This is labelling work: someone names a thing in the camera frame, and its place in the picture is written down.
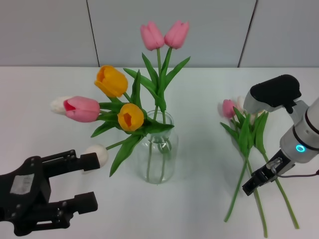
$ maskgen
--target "white wall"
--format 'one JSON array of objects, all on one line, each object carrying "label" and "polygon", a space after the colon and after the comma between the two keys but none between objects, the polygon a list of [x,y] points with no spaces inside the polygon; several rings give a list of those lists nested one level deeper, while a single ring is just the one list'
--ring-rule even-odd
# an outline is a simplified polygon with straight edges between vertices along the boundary
[{"label": "white wall", "polygon": [[0,65],[98,66],[85,0],[1,0]]},{"label": "white wall", "polygon": [[[255,0],[88,0],[100,64],[143,66],[140,26],[149,20],[165,34],[176,20],[189,21],[172,65],[191,56],[188,67],[237,67]],[[164,57],[167,48],[162,51]]]},{"label": "white wall", "polygon": [[241,67],[319,67],[319,1],[259,0]]}]

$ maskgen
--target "white tulip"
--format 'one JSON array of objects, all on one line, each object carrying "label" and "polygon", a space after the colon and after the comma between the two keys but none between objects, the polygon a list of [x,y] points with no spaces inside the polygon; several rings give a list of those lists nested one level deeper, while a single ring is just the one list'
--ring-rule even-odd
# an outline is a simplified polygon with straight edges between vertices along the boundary
[{"label": "white tulip", "polygon": [[95,144],[88,147],[83,154],[96,153],[99,159],[100,167],[102,168],[109,159],[109,153],[103,145]]},{"label": "white tulip", "polygon": [[54,101],[51,102],[50,107],[51,111],[60,115],[65,115],[66,110],[63,105],[63,102],[72,98],[73,96],[62,96],[56,98]]},{"label": "white tulip", "polygon": [[237,98],[237,103],[236,103],[236,107],[239,110],[239,112],[244,112],[244,102],[245,102],[245,97],[243,96],[239,96]]}]

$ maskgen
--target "pink tulip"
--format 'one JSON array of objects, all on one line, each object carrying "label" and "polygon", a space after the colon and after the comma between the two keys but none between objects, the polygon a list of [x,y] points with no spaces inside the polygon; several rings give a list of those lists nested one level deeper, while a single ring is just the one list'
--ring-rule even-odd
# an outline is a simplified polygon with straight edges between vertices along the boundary
[{"label": "pink tulip", "polygon": [[100,113],[100,105],[96,100],[75,96],[63,102],[65,115],[78,122],[93,122]]},{"label": "pink tulip", "polygon": [[144,45],[149,51],[153,51],[164,46],[163,35],[156,24],[152,21],[149,21],[147,26],[141,26],[141,35]]},{"label": "pink tulip", "polygon": [[227,118],[232,118],[235,116],[234,112],[235,104],[231,100],[224,100],[223,102],[223,114]]},{"label": "pink tulip", "polygon": [[189,30],[189,23],[182,23],[180,20],[170,28],[165,35],[165,44],[174,49],[179,49],[183,46]]}]

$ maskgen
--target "flower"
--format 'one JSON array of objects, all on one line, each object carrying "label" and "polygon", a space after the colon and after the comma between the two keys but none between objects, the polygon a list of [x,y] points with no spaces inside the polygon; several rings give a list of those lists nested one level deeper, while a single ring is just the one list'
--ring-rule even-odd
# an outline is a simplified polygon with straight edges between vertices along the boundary
[{"label": "flower", "polygon": [[149,21],[147,26],[141,26],[141,36],[146,49],[149,51],[164,46],[164,37],[156,24],[152,21]]},{"label": "flower", "polygon": [[51,110],[78,122],[93,122],[99,116],[100,105],[82,96],[59,97],[51,103]]},{"label": "flower", "polygon": [[109,153],[103,145],[95,144],[88,147],[83,154],[96,153],[99,159],[100,167],[102,168],[109,159]]},{"label": "flower", "polygon": [[243,113],[244,112],[244,102],[245,102],[245,97],[243,96],[239,96],[237,98],[237,104],[236,104],[236,108],[239,110],[239,112]]},{"label": "flower", "polygon": [[175,22],[175,24],[170,28],[168,33],[166,33],[164,40],[167,46],[174,49],[179,49],[183,46],[189,30],[189,23],[182,23],[180,20]]},{"label": "flower", "polygon": [[144,114],[137,105],[127,103],[122,106],[118,120],[124,131],[135,131],[143,125]]},{"label": "flower", "polygon": [[128,89],[125,75],[113,66],[102,66],[94,84],[108,97],[121,97]]},{"label": "flower", "polygon": [[234,112],[235,104],[231,100],[224,100],[223,102],[223,114],[227,118],[232,118],[235,116]]},{"label": "flower", "polygon": [[63,105],[63,102],[65,100],[68,100],[68,99],[72,98],[72,97],[73,96],[62,96],[62,97],[56,98],[50,104],[51,111],[56,113],[56,114],[59,114],[59,115],[65,115],[66,114],[66,110],[65,110],[65,107]]}]

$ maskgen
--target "bouquet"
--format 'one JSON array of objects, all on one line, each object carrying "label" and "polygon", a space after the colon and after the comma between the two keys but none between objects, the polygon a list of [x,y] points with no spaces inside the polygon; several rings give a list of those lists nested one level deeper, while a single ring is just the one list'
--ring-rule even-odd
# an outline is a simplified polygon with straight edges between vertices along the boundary
[{"label": "bouquet", "polygon": [[[268,163],[268,161],[269,161],[268,157],[266,155],[265,147],[264,147],[264,130],[265,130],[265,126],[266,126],[266,122],[267,122],[267,118],[268,118],[268,112],[262,112],[262,113],[259,113],[257,115],[250,115],[244,110],[244,106],[243,106],[244,100],[245,99],[243,97],[238,97],[237,108],[235,107],[235,104],[231,100],[224,100],[224,102],[223,102],[223,114],[225,117],[231,119],[230,122],[233,124],[235,130],[233,130],[231,127],[229,127],[228,125],[226,125],[222,122],[220,124],[236,140],[236,142],[239,146],[239,150],[245,158],[243,168],[242,168],[242,171],[241,171],[241,174],[240,174],[240,177],[239,177],[236,189],[235,189],[233,199],[231,201],[228,213],[227,213],[225,220],[224,220],[225,222],[228,221],[228,219],[232,213],[232,210],[234,208],[237,194],[238,194],[239,188],[241,186],[241,182],[242,182],[244,173],[246,171],[246,168],[248,167],[249,175],[251,175],[253,173],[253,170],[252,170],[250,162],[249,162],[249,153],[250,153],[251,148],[253,146],[256,147],[260,151],[260,153],[263,155],[266,163]],[[290,216],[292,218],[293,224],[294,224],[296,229],[299,229],[297,219],[296,219],[295,214],[290,206],[290,203],[289,203],[289,200],[286,196],[286,193],[285,193],[283,187],[281,186],[279,180],[276,179],[275,181],[276,181],[276,184],[277,184],[280,192],[282,193],[282,195],[284,197],[284,200],[285,200],[285,203],[287,205]],[[255,196],[255,199],[257,202],[257,206],[258,206],[258,209],[260,212],[260,217],[261,217],[262,224],[263,224],[264,237],[267,238],[268,237],[267,224],[266,224],[264,211],[262,208],[261,200],[260,200],[259,193],[258,193],[257,189],[255,189],[255,191],[254,191],[254,196]]]},{"label": "bouquet", "polygon": [[[102,66],[97,74],[95,85],[108,97],[110,102],[99,103],[96,100],[75,96],[60,97],[52,104],[52,111],[67,116],[78,122],[93,122],[100,120],[103,123],[93,132],[91,137],[96,137],[111,128],[124,131],[129,136],[120,142],[108,147],[94,145],[86,153],[96,152],[103,166],[107,159],[107,150],[121,145],[111,166],[110,177],[116,172],[121,163],[133,152],[135,146],[148,134],[156,134],[168,131],[174,125],[165,122],[166,102],[164,99],[165,89],[176,76],[176,74],[186,65],[190,57],[176,65],[173,70],[167,72],[169,60],[173,49],[183,46],[189,29],[188,22],[177,21],[165,37],[154,22],[149,22],[147,26],[141,26],[141,36],[145,47],[149,51],[156,50],[158,56],[158,73],[153,68],[148,58],[142,54],[143,61],[150,77],[141,75],[140,71],[133,71],[124,68],[124,71],[134,78],[132,94],[127,94],[128,80],[123,73],[113,66]],[[160,48],[166,44],[168,51],[163,64],[160,60]],[[142,107],[140,89],[144,86],[155,100],[154,117],[150,118]],[[124,96],[128,102],[122,102],[119,97]],[[158,110],[162,114],[162,122],[158,122]],[[164,138],[166,144],[161,148],[163,154],[171,151],[170,141]],[[152,142],[150,143],[150,154],[152,153]]]}]

